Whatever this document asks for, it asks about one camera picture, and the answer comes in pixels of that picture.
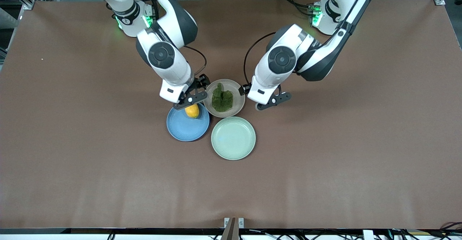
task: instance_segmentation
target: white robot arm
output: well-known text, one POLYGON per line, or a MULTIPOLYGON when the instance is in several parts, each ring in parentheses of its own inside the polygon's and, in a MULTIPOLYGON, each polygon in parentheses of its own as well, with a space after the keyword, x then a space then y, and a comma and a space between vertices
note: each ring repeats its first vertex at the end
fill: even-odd
POLYGON ((210 84, 207 76, 195 78, 178 50, 195 40, 197 25, 176 0, 154 0, 166 14, 150 25, 143 14, 150 5, 135 0, 105 1, 114 11, 122 30, 137 37, 136 48, 144 62, 162 78, 160 97, 174 103, 176 109, 205 100, 207 93, 198 92, 198 89, 210 84))
POLYGON ((256 108, 264 110, 291 98, 281 92, 280 84, 292 72, 307 81, 326 77, 338 54, 353 34, 369 0, 336 0, 341 19, 335 33, 320 44, 297 25, 286 26, 277 31, 267 46, 267 52, 257 64, 248 98, 257 102, 256 108))

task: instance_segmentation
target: green vegetable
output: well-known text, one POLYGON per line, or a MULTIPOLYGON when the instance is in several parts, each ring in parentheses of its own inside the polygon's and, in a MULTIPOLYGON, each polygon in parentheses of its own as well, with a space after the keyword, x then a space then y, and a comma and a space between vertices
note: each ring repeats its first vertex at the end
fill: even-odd
POLYGON ((217 88, 213 90, 212 107, 217 112, 225 112, 232 107, 232 92, 222 90, 223 85, 221 83, 218 83, 217 88))

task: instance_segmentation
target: green indicator light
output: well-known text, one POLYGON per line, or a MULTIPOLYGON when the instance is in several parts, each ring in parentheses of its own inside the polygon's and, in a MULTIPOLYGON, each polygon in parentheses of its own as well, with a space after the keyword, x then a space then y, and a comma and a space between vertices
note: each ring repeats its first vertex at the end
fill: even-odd
POLYGON ((143 16, 143 20, 144 20, 147 28, 149 28, 152 25, 152 22, 153 22, 152 17, 143 16))
POLYGON ((120 25, 119 19, 117 19, 117 17, 115 17, 115 20, 117 21, 117 24, 119 25, 119 28, 122 30, 122 26, 120 25))
POLYGON ((313 26, 318 26, 322 18, 322 12, 319 12, 315 17, 313 17, 313 26))
POLYGON ((146 16, 143 16, 143 20, 145 21, 146 28, 149 28, 151 25, 149 25, 149 23, 148 23, 148 21, 147 21, 147 17, 146 17, 146 16))

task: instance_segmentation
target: metal bracket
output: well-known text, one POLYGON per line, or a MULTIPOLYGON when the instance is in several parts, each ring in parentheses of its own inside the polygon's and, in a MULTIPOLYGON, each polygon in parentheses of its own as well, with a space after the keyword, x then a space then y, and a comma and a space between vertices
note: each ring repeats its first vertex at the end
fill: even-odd
POLYGON ((176 110, 183 109, 187 106, 201 103, 207 98, 207 92, 199 92, 198 89, 206 89, 210 85, 210 80, 205 74, 199 76, 199 78, 194 78, 193 84, 188 88, 188 90, 181 95, 180 102, 178 104, 173 104, 173 108, 176 110))
POLYGON ((239 240, 239 220, 235 217, 232 217, 228 218, 228 222, 226 222, 225 218, 226 227, 223 235, 221 236, 222 240, 239 240))
MULTIPOLYGON (((230 220, 229 217, 225 217, 225 224, 224 224, 224 227, 226 227, 226 226, 228 225, 229 220, 230 220)), ((243 217, 239 217, 238 222, 239 222, 239 228, 244 228, 244 218, 243 218, 243 217)))
POLYGON ((433 2, 435 3, 435 5, 445 5, 446 4, 444 0, 433 0, 433 2))
POLYGON ((241 96, 244 96, 244 95, 247 95, 250 91, 250 86, 252 84, 244 84, 242 85, 240 88, 239 88, 239 94, 241 94, 241 96))
POLYGON ((287 100, 290 100, 291 98, 292 98, 292 94, 290 94, 289 92, 282 92, 279 95, 274 95, 273 94, 269 98, 269 102, 266 105, 257 104, 256 108, 257 108, 257 110, 265 110, 265 109, 270 108, 272 106, 279 105, 282 102, 286 102, 287 100))

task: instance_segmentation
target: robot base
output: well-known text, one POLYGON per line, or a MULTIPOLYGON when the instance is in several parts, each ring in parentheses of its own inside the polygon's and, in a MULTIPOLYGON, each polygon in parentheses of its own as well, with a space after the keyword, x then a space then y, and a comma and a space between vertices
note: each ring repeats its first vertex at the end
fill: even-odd
POLYGON ((319 2, 315 2, 314 5, 318 5, 321 7, 322 11, 322 17, 319 18, 318 23, 313 24, 315 28, 317 28, 320 32, 327 34, 327 35, 332 35, 335 32, 335 29, 337 28, 338 23, 334 22, 332 18, 330 18, 327 13, 325 13, 325 8, 326 8, 326 3, 329 0, 321 0, 319 2))

